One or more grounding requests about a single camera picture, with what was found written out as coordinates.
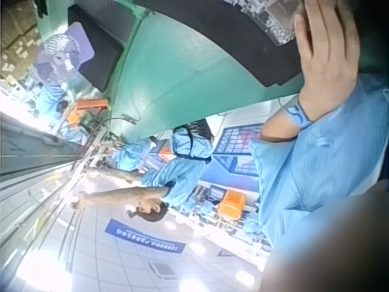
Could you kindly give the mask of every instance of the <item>orange bin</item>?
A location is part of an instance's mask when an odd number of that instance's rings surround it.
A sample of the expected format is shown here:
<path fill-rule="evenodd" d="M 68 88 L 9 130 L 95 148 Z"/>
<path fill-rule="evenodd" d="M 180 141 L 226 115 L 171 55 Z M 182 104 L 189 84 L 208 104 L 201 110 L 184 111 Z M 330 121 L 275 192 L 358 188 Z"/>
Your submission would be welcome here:
<path fill-rule="evenodd" d="M 75 109 L 67 116 L 67 120 L 71 127 L 77 127 L 81 118 L 84 116 L 84 110 L 93 110 L 98 108 L 107 108 L 108 101 L 106 99 L 80 99 Z"/>
<path fill-rule="evenodd" d="M 227 220 L 239 220 L 246 205 L 246 195 L 228 190 L 219 205 L 218 212 Z"/>

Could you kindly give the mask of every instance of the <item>outstretched arm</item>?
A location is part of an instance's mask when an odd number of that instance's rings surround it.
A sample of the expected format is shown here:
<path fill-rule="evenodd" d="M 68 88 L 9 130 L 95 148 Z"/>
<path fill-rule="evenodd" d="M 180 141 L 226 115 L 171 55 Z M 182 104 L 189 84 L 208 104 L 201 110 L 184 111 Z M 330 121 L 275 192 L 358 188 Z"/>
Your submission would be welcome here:
<path fill-rule="evenodd" d="M 122 169 L 94 169 L 92 167 L 87 168 L 85 170 L 86 175 L 88 176 L 94 176 L 97 174 L 102 174 L 114 178 L 120 178 L 120 179 L 125 179 L 125 180 L 130 180 L 130 181 L 140 181 L 142 180 L 144 174 L 139 173 L 138 170 L 134 170 L 131 172 L 128 172 L 126 170 Z"/>
<path fill-rule="evenodd" d="M 140 200 L 161 199 L 169 191 L 168 187 L 131 187 L 127 189 L 110 190 L 99 193 L 81 192 L 77 202 L 72 203 L 73 209 L 82 209 L 88 204 L 130 204 L 139 206 Z"/>

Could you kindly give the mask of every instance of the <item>poster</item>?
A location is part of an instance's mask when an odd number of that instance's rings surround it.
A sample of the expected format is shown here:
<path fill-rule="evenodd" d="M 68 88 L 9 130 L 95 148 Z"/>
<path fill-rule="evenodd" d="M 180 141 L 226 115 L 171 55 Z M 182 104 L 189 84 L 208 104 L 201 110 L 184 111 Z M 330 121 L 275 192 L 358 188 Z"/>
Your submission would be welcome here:
<path fill-rule="evenodd" d="M 108 223 L 105 232 L 137 245 L 146 246 L 159 251 L 173 252 L 175 254 L 181 254 L 186 245 L 185 243 L 171 242 L 169 240 L 146 235 L 114 219 L 111 219 Z"/>

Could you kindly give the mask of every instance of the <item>blue poster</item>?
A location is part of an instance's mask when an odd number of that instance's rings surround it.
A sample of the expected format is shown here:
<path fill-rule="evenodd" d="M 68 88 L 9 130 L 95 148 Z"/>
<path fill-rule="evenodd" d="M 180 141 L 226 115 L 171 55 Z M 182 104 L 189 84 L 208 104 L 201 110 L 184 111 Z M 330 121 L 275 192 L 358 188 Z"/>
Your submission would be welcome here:
<path fill-rule="evenodd" d="M 232 252 L 229 252 L 228 250 L 222 248 L 219 251 L 218 257 L 236 257 L 236 255 L 233 254 Z"/>
<path fill-rule="evenodd" d="M 171 242 L 146 235 L 113 219 L 108 223 L 105 232 L 127 240 L 128 242 L 136 243 L 137 245 L 146 246 L 159 251 L 173 252 L 175 254 L 181 254 L 186 245 L 185 243 Z"/>

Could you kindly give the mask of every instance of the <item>black panel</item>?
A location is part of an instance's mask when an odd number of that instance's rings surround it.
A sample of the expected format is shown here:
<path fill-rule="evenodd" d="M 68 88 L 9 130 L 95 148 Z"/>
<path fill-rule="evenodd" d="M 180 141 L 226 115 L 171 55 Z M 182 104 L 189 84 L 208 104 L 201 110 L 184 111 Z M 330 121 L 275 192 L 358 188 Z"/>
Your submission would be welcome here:
<path fill-rule="evenodd" d="M 115 0 L 75 0 L 75 4 L 119 41 L 128 41 L 135 17 L 127 7 Z"/>
<path fill-rule="evenodd" d="M 69 25 L 74 22 L 82 24 L 95 51 L 95 57 L 82 64 L 79 71 L 93 86 L 104 92 L 123 53 L 123 47 L 79 6 L 69 8 L 68 19 Z"/>
<path fill-rule="evenodd" d="M 277 47 L 264 32 L 223 0 L 134 0 L 197 30 L 240 62 L 264 86 L 282 85 L 301 72 L 295 41 Z"/>

